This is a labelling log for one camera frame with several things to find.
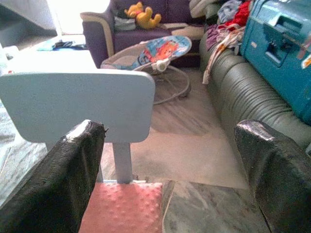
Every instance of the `teddy bear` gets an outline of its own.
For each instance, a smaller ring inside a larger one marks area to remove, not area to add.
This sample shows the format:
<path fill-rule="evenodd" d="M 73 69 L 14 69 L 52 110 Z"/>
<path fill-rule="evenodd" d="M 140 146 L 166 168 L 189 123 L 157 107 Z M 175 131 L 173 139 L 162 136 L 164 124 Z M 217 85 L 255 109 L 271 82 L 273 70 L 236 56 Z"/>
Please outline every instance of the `teddy bear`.
<path fill-rule="evenodd" d="M 136 18 L 137 24 L 144 29 L 155 28 L 161 21 L 160 14 L 156 14 L 153 19 L 151 18 L 153 13 L 151 7 L 147 6 L 145 11 L 143 11 L 142 3 L 140 1 L 137 4 L 131 5 L 128 10 L 125 9 L 124 12 L 128 17 Z"/>

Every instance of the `purple couch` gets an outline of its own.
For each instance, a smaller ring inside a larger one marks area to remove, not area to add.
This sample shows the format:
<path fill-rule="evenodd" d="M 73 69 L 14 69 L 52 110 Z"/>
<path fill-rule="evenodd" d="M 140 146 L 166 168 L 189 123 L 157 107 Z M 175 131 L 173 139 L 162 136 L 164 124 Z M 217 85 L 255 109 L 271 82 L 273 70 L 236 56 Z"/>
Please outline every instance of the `purple couch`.
<path fill-rule="evenodd" d="M 141 0 L 143 6 L 150 6 L 153 12 L 162 15 L 161 23 L 185 22 L 188 24 L 204 24 L 205 19 L 192 19 L 189 10 L 190 0 Z M 90 50 L 97 68 L 102 61 L 118 51 L 140 41 L 171 35 L 171 31 L 157 27 L 152 30 L 137 28 L 132 31 L 115 31 L 114 14 L 123 11 L 138 0 L 110 0 L 108 9 L 101 14 L 94 12 L 81 13 L 86 45 Z M 175 60 L 175 66 L 199 66 L 199 40 L 192 41 L 191 51 L 184 57 Z"/>

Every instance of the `wall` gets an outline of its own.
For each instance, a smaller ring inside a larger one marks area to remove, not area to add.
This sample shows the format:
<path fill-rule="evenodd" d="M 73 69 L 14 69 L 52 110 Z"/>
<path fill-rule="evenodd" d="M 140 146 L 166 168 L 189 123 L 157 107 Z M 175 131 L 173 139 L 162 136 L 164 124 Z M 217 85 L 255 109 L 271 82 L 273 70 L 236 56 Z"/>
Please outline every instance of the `wall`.
<path fill-rule="evenodd" d="M 0 0 L 0 4 L 46 30 L 55 30 L 48 0 Z"/>

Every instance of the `blue plastic container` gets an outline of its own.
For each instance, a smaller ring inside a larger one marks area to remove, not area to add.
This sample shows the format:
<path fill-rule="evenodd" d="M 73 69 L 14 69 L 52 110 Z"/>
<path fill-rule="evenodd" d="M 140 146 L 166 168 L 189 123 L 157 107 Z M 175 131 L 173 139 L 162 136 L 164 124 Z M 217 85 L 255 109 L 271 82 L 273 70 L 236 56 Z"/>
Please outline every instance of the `blue plastic container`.
<path fill-rule="evenodd" d="M 241 54 L 311 125 L 311 0 L 257 0 Z"/>

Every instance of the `pink textured cushion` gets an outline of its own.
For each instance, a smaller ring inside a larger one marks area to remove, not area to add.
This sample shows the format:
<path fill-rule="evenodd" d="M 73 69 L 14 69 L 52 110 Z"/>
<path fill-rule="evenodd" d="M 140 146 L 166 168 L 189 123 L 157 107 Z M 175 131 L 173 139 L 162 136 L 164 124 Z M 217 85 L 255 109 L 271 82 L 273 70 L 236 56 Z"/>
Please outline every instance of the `pink textured cushion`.
<path fill-rule="evenodd" d="M 161 183 L 96 183 L 79 233 L 162 233 Z"/>

